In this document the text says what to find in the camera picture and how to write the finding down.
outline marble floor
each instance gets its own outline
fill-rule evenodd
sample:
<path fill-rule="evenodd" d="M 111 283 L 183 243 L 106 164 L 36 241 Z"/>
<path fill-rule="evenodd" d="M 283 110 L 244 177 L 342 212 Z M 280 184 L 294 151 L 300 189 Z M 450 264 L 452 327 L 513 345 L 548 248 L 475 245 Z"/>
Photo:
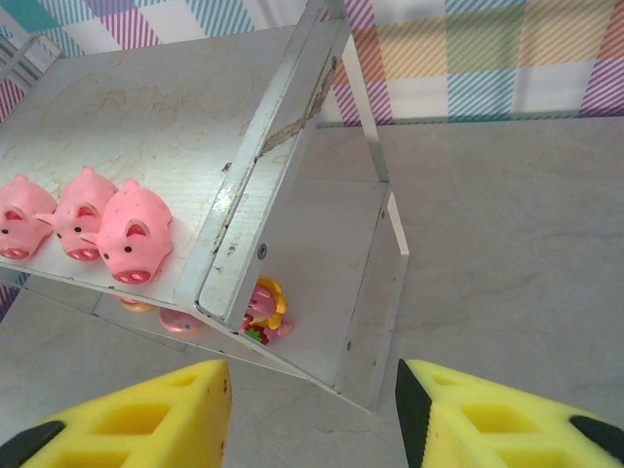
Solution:
<path fill-rule="evenodd" d="M 624 119 L 382 129 L 412 257 L 376 414 L 232 361 L 225 467 L 405 467 L 393 382 L 418 358 L 624 426 Z M 319 131 L 308 176 L 370 176 L 357 129 Z M 28 280 L 0 324 L 0 441 L 214 357 L 82 312 Z"/>

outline white metal rack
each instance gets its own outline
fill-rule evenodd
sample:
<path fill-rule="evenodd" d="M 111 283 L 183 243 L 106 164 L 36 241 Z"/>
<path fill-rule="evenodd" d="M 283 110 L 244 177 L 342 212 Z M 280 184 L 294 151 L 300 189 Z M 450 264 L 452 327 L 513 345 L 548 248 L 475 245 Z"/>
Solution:
<path fill-rule="evenodd" d="M 58 195 L 85 165 L 137 178 L 171 208 L 174 251 L 139 287 L 54 239 L 0 264 L 106 293 L 95 313 L 129 327 L 168 334 L 109 294 L 190 313 L 211 328 L 175 339 L 372 408 L 409 252 L 344 14 L 310 0 L 294 27 L 57 60 L 0 129 L 0 183 L 23 173 Z M 297 178 L 340 57 L 378 181 Z M 268 346 L 239 334 L 259 274 L 284 285 L 294 322 Z"/>

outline pig snout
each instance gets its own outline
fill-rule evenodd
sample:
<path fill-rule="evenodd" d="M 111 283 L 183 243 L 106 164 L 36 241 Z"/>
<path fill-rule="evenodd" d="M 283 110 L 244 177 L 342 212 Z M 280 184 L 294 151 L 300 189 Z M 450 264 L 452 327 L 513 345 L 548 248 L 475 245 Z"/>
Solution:
<path fill-rule="evenodd" d="M 99 258 L 99 251 L 98 249 L 74 249 L 67 252 L 67 255 L 74 260 L 92 261 Z"/>
<path fill-rule="evenodd" d="M 24 260 L 30 255 L 29 251 L 24 249 L 4 249 L 0 251 L 0 255 L 8 258 L 9 260 Z"/>
<path fill-rule="evenodd" d="M 127 285 L 140 285 L 142 283 L 147 283 L 151 276 L 152 275 L 148 271 L 144 270 L 126 270 L 115 273 L 113 278 Z"/>

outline scratched surface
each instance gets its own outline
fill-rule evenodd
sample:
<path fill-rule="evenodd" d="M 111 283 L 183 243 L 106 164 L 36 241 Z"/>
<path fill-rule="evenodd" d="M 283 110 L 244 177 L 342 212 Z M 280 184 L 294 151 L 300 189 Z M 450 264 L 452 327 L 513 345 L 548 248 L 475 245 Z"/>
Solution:
<path fill-rule="evenodd" d="M 142 287 L 115 282 L 102 262 L 71 261 L 56 239 L 19 267 L 171 303 L 291 33 L 273 29 L 56 63 L 0 130 L 0 184 L 25 174 L 58 196 L 85 165 L 118 186 L 136 178 L 171 208 L 175 246 L 160 278 Z"/>

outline black rubber pad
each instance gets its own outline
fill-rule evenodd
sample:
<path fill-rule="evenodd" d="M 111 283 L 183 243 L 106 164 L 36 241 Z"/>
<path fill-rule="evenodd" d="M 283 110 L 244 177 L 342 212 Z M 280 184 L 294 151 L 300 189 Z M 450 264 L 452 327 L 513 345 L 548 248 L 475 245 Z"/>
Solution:
<path fill-rule="evenodd" d="M 50 421 L 15 435 L 0 447 L 0 468 L 20 468 L 64 428 L 64 422 Z"/>
<path fill-rule="evenodd" d="M 622 429 L 587 416 L 575 415 L 569 419 L 569 422 L 586 438 L 624 465 L 624 431 Z"/>
<path fill-rule="evenodd" d="M 427 445 L 431 398 L 403 359 L 399 361 L 394 393 L 409 468 L 420 467 Z"/>

